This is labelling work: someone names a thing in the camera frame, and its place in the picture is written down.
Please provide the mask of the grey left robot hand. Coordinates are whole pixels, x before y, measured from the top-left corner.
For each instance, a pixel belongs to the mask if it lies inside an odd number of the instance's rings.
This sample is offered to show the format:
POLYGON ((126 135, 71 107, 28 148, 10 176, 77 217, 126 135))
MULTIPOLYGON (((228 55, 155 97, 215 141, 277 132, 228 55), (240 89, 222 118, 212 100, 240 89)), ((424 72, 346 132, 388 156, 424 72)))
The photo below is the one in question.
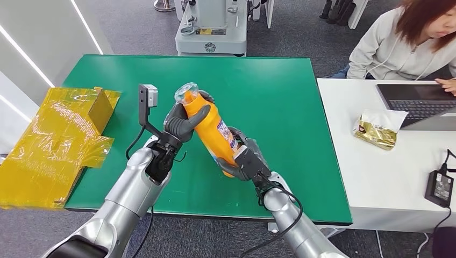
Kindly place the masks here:
POLYGON ((204 120, 210 111, 207 104, 199 109, 192 117, 188 118, 183 104, 176 102, 168 112, 163 128, 165 132, 178 138, 181 142, 188 142, 193 136, 194 128, 204 120))

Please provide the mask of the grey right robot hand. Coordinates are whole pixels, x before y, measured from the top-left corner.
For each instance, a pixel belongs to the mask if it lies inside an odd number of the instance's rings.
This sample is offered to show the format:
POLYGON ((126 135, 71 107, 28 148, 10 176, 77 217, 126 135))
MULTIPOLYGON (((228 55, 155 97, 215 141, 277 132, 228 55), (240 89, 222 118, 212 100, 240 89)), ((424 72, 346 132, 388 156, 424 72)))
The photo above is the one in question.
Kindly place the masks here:
MULTIPOLYGON (((245 133, 235 127, 229 126, 228 129, 241 145, 245 145, 247 148, 250 148, 254 154, 262 161, 262 163, 267 168, 269 168, 255 139, 248 137, 245 133)), ((232 165, 221 157, 217 158, 216 162, 222 171, 227 172, 231 176, 234 176, 241 181, 249 181, 251 179, 251 177, 248 176, 238 165, 232 165)))

